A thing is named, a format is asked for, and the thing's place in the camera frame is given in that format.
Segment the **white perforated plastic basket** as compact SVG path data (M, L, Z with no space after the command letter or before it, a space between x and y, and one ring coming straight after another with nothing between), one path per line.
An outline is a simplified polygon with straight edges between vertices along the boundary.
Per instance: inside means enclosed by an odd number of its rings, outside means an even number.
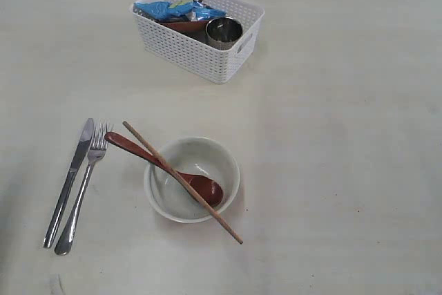
M216 84L227 83L252 54L265 10L241 0L204 0L242 24L241 38L218 50L142 15L133 13L145 50Z

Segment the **silver metal fork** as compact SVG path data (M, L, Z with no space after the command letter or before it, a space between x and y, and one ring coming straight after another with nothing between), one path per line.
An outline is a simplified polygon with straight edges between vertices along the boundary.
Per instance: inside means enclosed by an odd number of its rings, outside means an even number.
M77 194L75 203L70 212L64 230L62 231L59 240L55 246L55 253L59 256L69 254L70 250L72 249L80 210L84 200L84 196L86 195L88 183L90 181L94 166L99 161L101 161L106 154L108 142L105 140L104 136L112 129L113 126L110 125L108 122L101 122L94 129L90 147L87 153L88 164L85 170L84 178L81 182L79 192Z

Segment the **stainless steel cup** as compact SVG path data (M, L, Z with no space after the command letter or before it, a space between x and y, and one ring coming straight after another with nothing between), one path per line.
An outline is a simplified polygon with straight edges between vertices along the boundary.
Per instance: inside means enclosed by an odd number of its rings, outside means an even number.
M206 43L218 50L230 49L242 34L242 24L230 17L212 19L205 27Z

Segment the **silver table knife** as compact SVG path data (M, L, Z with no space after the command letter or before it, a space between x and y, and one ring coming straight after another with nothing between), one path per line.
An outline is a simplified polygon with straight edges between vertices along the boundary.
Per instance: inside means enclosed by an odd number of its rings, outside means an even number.
M88 152L94 130L95 130L94 119L88 118L81 132L73 159L70 163L68 172L66 174L64 185L61 189L61 193L59 194L57 204L52 213L52 218L48 225L46 235L44 236L43 248L45 249L51 248L55 240L61 219L63 217L68 202L70 191L72 189L77 172L84 158L86 157L86 153Z

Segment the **blue snack packet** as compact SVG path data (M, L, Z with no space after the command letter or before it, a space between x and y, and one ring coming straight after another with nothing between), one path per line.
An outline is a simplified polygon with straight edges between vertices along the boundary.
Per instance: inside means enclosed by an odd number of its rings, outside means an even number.
M226 15L225 11L212 8L196 0L180 0L175 3L168 1L135 2L133 10L139 15L163 23L209 21Z

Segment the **brown wooden bowl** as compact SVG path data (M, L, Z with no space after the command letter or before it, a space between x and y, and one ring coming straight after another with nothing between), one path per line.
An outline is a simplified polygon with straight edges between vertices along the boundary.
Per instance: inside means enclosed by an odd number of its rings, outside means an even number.
M207 24L208 21L175 21L161 23L161 25L183 34L196 33L204 30Z

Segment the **dark red wooden spoon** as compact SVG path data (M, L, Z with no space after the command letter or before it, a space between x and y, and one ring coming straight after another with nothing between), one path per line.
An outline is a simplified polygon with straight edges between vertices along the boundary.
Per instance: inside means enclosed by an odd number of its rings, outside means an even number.
M160 164L160 161L157 158L155 158L151 153L144 150L136 143L128 140L124 136L111 131L105 134L104 137L108 143L111 143L116 147L132 153L133 155L136 155L137 157L140 157L150 162L151 164L154 164L155 166L168 173L168 171ZM216 181L204 175L189 174L179 171L177 173L182 176L211 207L215 207L216 205L221 203L224 193L221 186Z

